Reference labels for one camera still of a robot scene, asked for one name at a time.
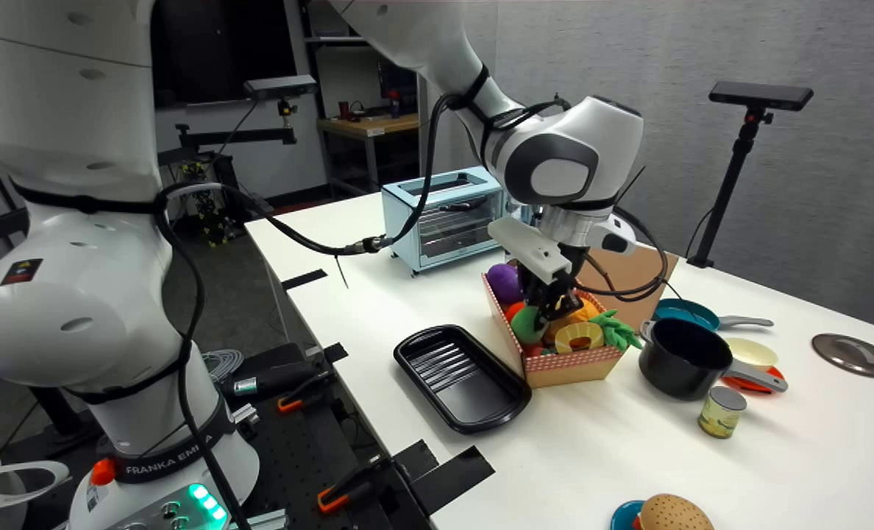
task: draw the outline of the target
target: desk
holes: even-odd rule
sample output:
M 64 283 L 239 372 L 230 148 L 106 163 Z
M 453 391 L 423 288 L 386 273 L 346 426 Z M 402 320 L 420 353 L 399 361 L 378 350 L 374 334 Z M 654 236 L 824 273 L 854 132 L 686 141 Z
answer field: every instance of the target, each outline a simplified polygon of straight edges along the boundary
M 418 116 L 398 116 L 398 119 L 376 116 L 376 119 L 362 119 L 362 120 L 328 119 L 328 120 L 321 120 L 317 129 L 324 132 L 324 139 L 339 135 L 339 139 L 362 141 L 362 148 L 365 148 L 365 166 L 368 166 L 368 185 L 370 189 L 378 189 L 383 185 L 383 177 L 378 177 L 376 141 L 383 135 L 418 132 Z M 355 189 L 352 183 L 346 183 L 336 170 L 331 170 L 331 183 L 339 183 L 345 189 Z
M 284 216 L 292 228 L 328 244 L 383 233 L 378 194 Z M 267 225 L 247 225 L 267 267 L 289 279 L 315 267 L 328 278 L 292 292 L 321 345 L 340 342 L 350 357 L 339 375 L 389 451 L 423 438 L 439 459 L 477 445 L 495 476 L 443 507 L 443 530 L 602 530 L 618 503 L 676 491 L 698 501 L 720 528 L 874 530 L 874 379 L 854 376 L 810 350 L 814 334 L 851 334 L 874 342 L 874 326 L 765 285 L 676 266 L 670 283 L 717 311 L 777 320 L 752 338 L 779 353 L 790 388 L 748 397 L 751 413 L 733 438 L 698 429 L 699 404 L 655 395 L 636 357 L 602 384 L 537 388 L 509 426 L 458 435 L 395 364 L 395 345 L 433 325 L 461 325 L 505 361 L 480 273 L 501 258 L 483 255 L 411 278 L 389 253 L 340 258 L 315 255 Z

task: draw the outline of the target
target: black tray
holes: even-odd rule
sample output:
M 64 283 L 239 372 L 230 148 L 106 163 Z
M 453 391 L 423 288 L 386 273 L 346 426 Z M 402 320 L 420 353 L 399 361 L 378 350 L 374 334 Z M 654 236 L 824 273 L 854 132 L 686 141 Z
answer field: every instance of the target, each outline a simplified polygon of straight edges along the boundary
M 509 423 L 529 404 L 529 385 L 461 326 L 420 331 L 395 357 L 458 432 Z

